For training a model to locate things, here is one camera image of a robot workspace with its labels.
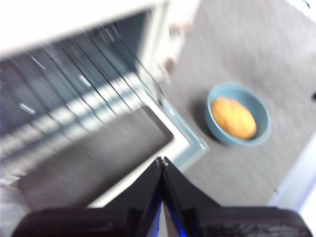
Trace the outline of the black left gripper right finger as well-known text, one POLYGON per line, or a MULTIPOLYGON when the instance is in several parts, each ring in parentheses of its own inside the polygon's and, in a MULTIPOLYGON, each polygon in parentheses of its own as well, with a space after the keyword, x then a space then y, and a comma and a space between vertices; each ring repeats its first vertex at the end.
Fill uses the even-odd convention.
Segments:
POLYGON ((307 237, 309 228, 292 210, 225 207, 193 185, 166 157, 161 173, 164 202, 182 237, 307 237))

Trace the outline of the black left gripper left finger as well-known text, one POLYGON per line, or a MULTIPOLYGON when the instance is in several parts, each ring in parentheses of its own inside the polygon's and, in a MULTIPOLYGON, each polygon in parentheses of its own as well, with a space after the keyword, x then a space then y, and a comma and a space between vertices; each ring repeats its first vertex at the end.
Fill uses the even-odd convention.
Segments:
POLYGON ((155 159, 104 207, 50 208, 26 215, 15 237, 145 237, 161 206, 162 159, 155 159))

